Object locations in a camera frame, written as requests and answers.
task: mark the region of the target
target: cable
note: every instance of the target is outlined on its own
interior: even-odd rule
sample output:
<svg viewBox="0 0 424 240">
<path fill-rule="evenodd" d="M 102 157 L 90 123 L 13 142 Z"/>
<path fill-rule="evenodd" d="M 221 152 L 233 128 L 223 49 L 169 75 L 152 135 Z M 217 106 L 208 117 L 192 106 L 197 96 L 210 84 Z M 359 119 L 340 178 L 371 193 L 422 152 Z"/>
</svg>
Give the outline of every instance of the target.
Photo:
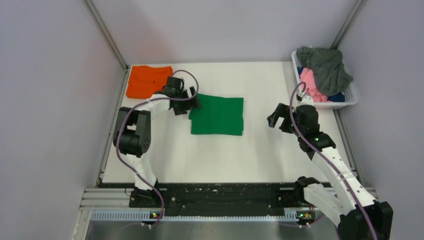
<svg viewBox="0 0 424 240">
<path fill-rule="evenodd" d="M 194 94 L 191 96 L 191 97 L 188 97 L 188 98 L 174 98 L 174 97 L 158 97 L 158 98 L 154 98 L 154 99 L 151 99 L 151 100 L 149 100 L 149 101 L 144 101 L 144 102 L 141 102 L 141 103 L 139 103 L 139 104 L 137 104 L 137 105 L 135 105 L 135 106 L 133 106 L 129 111 L 128 111 L 128 113 L 126 114 L 126 116 L 125 116 L 125 118 L 123 119 L 123 121 L 122 121 L 122 125 L 120 126 L 120 129 L 119 129 L 119 132 L 118 132 L 118 136 L 117 136 L 117 138 L 116 138 L 116 156 L 118 157 L 118 159 L 119 159 L 119 161 L 122 163 L 122 164 L 124 164 L 127 168 L 129 168 L 129 169 L 131 169 L 131 171 L 133 171 L 136 175 L 137 175 L 137 177 L 144 183 L 144 184 L 146 184 L 149 188 L 151 188 L 151 189 L 153 189 L 153 191 L 155 191 L 155 193 L 159 196 L 159 198 L 160 198 L 160 203 L 161 203 L 161 206 L 160 206 L 160 215 L 157 217 L 157 220 L 156 220 L 156 222 L 154 222 L 152 225 L 151 225 L 151 227 L 155 227 L 156 225 L 158 225 L 159 224 L 159 222 L 161 221 L 161 219 L 162 219 L 162 217 L 164 216 L 164 208 L 165 208 L 165 202 L 164 202 L 164 198 L 162 197 L 162 195 L 161 195 L 161 193 L 159 192 L 159 190 L 157 190 L 154 186 L 152 186 L 150 183 L 148 183 L 140 174 L 138 174 L 138 172 L 137 172 L 137 170 L 134 168 L 134 167 L 132 167 L 131 165 L 129 165 L 128 163 L 126 163 L 123 159 L 122 159 L 122 157 L 121 157 L 121 155 L 120 155 L 120 151 L 119 151 L 119 145 L 120 145 L 120 141 L 121 141 L 121 136 L 122 136 L 122 132 L 124 131 L 124 128 L 125 128 L 125 126 L 126 126 L 126 123 L 127 123 L 127 121 L 128 121 L 128 118 L 130 117 L 130 114 L 135 110 L 135 109 L 137 109 L 137 108 L 139 108 L 139 107 L 141 107 L 141 106 L 143 106 L 143 105 L 146 105 L 146 104 L 148 104 L 149 102 L 154 102 L 154 101 L 158 101 L 158 100 L 172 100 L 172 101 L 188 101 L 188 100 L 190 100 L 190 99 L 193 99 L 194 97 L 196 97 L 196 95 L 198 94 L 198 92 L 199 92 L 199 82 L 198 82 L 198 80 L 196 79 L 196 77 L 193 75 L 193 74 L 191 74 L 189 71 L 186 71 L 186 70 L 177 70 L 177 71 L 175 71 L 175 72 L 173 72 L 173 74 L 172 74 L 172 76 L 174 76 L 176 73 L 179 73 L 179 72 L 183 72 L 183 73 L 187 73 L 188 75 L 190 75 L 193 79 L 194 79 L 194 81 L 196 82 L 196 91 L 194 92 Z"/>
<path fill-rule="evenodd" d="M 127 197 L 131 197 L 130 195 L 128 195 L 128 194 L 127 194 L 127 188 L 125 188 L 125 190 L 124 190 L 123 192 L 125 193 L 125 195 L 126 195 Z"/>
<path fill-rule="evenodd" d="M 296 85 L 296 87 L 294 87 L 293 92 L 291 93 L 290 96 L 290 105 L 289 105 L 289 114 L 290 114 L 290 119 L 291 122 L 293 123 L 293 127 L 296 130 L 297 134 L 299 135 L 299 137 L 312 149 L 314 150 L 319 156 L 321 156 L 321 158 L 323 158 L 333 169 L 334 171 L 341 175 L 343 178 L 343 183 L 346 185 L 347 189 L 349 190 L 350 194 L 352 195 L 353 199 L 355 200 L 359 210 L 361 211 L 366 223 L 368 224 L 369 230 L 371 231 L 371 235 L 372 238 L 374 240 L 378 240 L 377 238 L 377 234 L 376 231 L 374 230 L 373 224 L 371 223 L 371 219 L 368 216 L 367 212 L 365 211 L 364 207 L 362 206 L 362 204 L 360 203 L 358 197 L 356 196 L 356 194 L 354 193 L 351 185 L 349 185 L 349 182 L 346 180 L 345 176 L 342 174 L 342 172 L 326 157 L 324 156 L 324 154 L 322 154 L 316 147 L 314 147 L 314 145 L 312 145 L 306 138 L 305 136 L 303 136 L 303 134 L 301 133 L 301 131 L 299 130 L 296 121 L 295 121 L 295 117 L 293 116 L 293 99 L 295 98 L 296 95 L 296 91 L 298 90 L 298 88 L 303 85 L 303 90 L 302 92 L 305 91 L 306 88 L 306 83 L 304 81 L 301 81 L 299 84 Z"/>
</svg>

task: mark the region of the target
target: white plastic basket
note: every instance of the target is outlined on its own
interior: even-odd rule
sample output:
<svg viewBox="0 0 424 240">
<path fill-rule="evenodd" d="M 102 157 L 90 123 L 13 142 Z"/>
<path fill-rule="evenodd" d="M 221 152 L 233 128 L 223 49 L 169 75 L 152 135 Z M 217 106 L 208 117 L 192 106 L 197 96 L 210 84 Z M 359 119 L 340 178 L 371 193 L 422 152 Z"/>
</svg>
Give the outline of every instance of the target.
<svg viewBox="0 0 424 240">
<path fill-rule="evenodd" d="M 301 79 L 298 74 L 298 67 L 301 67 L 301 63 L 298 60 L 298 57 L 296 56 L 296 51 L 291 53 L 291 60 L 293 61 L 293 67 L 294 67 L 294 73 L 296 75 L 296 81 L 297 83 L 301 82 Z M 344 70 L 346 73 L 351 75 L 349 72 L 349 69 L 344 65 Z M 358 102 L 358 94 L 357 89 L 355 87 L 354 82 L 351 82 L 349 86 L 343 91 L 344 97 L 346 99 L 345 102 L 314 102 L 313 105 L 317 109 L 341 109 L 345 106 L 349 105 L 355 105 Z"/>
</svg>

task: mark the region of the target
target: metal pole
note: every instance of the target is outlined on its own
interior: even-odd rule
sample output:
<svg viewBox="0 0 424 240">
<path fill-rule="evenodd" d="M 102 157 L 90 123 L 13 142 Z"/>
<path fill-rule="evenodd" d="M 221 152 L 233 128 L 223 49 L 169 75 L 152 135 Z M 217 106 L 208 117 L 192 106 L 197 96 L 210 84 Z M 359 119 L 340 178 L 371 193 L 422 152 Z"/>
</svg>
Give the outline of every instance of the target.
<svg viewBox="0 0 424 240">
<path fill-rule="evenodd" d="M 102 17 L 100 16 L 99 11 L 97 11 L 96 6 L 94 5 L 92 0 L 84 0 L 85 4 L 88 7 L 88 10 L 90 11 L 92 17 L 94 18 L 94 21 L 96 22 L 97 26 L 100 28 L 101 33 L 103 34 L 103 37 L 106 39 L 106 42 L 108 43 L 110 49 L 112 50 L 113 54 L 115 55 L 116 60 L 118 60 L 121 67 L 126 71 L 128 69 L 128 65 L 126 64 L 124 57 L 122 56 L 121 52 L 119 51 L 114 39 L 112 38 L 111 34 L 109 33 L 108 28 L 105 25 L 105 22 L 102 20 Z"/>
<path fill-rule="evenodd" d="M 332 43 L 332 45 L 330 47 L 331 49 L 337 49 L 337 48 L 339 48 L 339 45 L 340 45 L 343 37 L 348 32 L 349 28 L 352 25 L 353 20 L 358 15 L 358 13 L 360 12 L 360 10 L 364 6 L 365 2 L 367 2 L 367 0 L 357 0 L 355 2 L 355 5 L 353 6 L 353 9 L 350 11 L 349 15 L 347 16 L 346 21 L 343 23 L 343 26 L 341 26 L 340 31 L 338 32 L 337 36 L 335 37 L 335 40 L 334 40 L 334 42 Z"/>
</svg>

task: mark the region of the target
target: green cloth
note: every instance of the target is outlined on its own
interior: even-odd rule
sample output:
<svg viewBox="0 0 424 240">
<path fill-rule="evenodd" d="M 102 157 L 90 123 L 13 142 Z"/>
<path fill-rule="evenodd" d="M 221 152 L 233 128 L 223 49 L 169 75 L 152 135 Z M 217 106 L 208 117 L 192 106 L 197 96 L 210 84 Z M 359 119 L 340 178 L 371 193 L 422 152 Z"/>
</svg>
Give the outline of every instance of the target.
<svg viewBox="0 0 424 240">
<path fill-rule="evenodd" d="M 243 135 L 243 98 L 197 94 L 201 108 L 188 115 L 191 134 Z"/>
</svg>

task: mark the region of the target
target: clothes pile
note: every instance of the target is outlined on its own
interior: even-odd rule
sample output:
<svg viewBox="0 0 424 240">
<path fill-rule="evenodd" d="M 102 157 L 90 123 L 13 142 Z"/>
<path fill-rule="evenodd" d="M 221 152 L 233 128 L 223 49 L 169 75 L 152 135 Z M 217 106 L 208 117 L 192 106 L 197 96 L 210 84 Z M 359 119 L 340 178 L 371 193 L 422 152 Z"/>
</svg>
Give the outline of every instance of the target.
<svg viewBox="0 0 424 240">
<path fill-rule="evenodd" d="M 345 102 L 343 91 L 353 78 L 345 72 L 342 52 L 337 49 L 297 49 L 297 59 L 302 67 L 297 68 L 300 81 L 306 83 L 306 92 L 314 102 Z"/>
</svg>

